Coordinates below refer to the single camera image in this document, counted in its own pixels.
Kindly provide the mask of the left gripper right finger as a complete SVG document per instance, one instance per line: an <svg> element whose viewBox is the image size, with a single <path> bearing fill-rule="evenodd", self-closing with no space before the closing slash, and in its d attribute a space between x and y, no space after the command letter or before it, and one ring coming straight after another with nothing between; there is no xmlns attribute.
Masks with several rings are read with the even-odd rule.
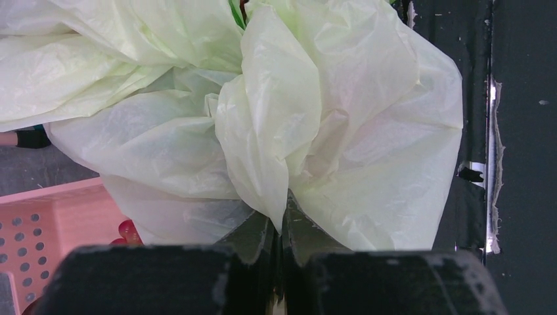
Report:
<svg viewBox="0 0 557 315"><path fill-rule="evenodd" d="M352 251L288 194L282 221L287 314L506 314L468 251Z"/></svg>

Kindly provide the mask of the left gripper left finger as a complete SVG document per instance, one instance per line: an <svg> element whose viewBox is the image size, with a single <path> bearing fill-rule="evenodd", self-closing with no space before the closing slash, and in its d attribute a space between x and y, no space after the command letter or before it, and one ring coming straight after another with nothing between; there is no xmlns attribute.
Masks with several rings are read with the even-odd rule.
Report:
<svg viewBox="0 0 557 315"><path fill-rule="evenodd" d="M37 314L266 314L275 229L252 213L213 245L95 245L73 250Z"/></svg>

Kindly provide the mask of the light green plastic bag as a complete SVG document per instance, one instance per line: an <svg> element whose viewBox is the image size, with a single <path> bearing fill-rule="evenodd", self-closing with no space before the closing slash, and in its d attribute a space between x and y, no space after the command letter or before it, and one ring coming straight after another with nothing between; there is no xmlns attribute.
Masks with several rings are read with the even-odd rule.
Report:
<svg viewBox="0 0 557 315"><path fill-rule="evenodd" d="M2 1L1 130L36 125L145 243L293 193L350 249L431 249L461 76L387 1Z"/></svg>

